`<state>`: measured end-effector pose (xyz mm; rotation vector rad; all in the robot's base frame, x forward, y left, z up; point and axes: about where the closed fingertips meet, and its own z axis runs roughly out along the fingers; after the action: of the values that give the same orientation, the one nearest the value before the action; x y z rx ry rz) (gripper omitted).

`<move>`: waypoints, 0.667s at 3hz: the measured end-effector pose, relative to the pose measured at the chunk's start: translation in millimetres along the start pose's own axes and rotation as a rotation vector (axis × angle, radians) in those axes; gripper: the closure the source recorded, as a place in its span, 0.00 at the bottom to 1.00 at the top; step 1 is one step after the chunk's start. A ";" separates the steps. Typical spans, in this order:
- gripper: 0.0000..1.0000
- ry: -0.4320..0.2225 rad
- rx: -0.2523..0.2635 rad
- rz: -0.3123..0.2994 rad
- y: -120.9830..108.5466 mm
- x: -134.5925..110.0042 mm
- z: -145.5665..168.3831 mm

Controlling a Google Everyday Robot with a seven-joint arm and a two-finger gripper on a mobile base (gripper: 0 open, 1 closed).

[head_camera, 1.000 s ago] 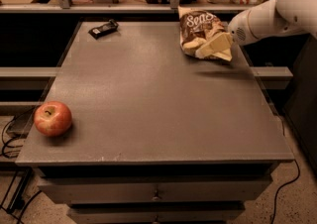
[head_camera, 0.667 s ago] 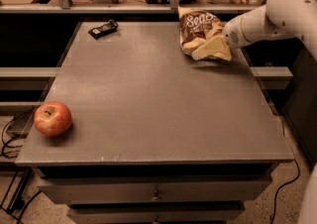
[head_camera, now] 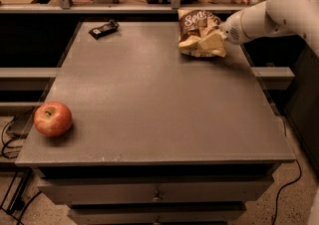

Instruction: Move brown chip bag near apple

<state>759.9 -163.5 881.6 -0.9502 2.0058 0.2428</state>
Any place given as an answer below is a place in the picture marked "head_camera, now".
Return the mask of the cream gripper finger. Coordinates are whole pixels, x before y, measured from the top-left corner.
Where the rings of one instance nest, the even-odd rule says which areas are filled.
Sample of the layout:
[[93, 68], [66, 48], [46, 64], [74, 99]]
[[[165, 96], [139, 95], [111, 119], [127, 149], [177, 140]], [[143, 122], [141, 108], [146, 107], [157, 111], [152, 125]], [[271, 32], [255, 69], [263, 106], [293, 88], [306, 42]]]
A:
[[191, 54], [197, 58], [224, 57], [226, 51], [222, 35], [217, 32], [201, 39]]

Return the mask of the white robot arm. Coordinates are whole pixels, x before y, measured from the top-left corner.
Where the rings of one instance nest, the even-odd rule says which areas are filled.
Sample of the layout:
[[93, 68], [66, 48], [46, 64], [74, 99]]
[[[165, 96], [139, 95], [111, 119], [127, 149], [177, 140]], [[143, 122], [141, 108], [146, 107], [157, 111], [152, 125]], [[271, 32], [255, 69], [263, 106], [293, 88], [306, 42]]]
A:
[[228, 41], [241, 45], [262, 37], [298, 35], [319, 56], [319, 0], [265, 0], [233, 13], [199, 42], [212, 54]]

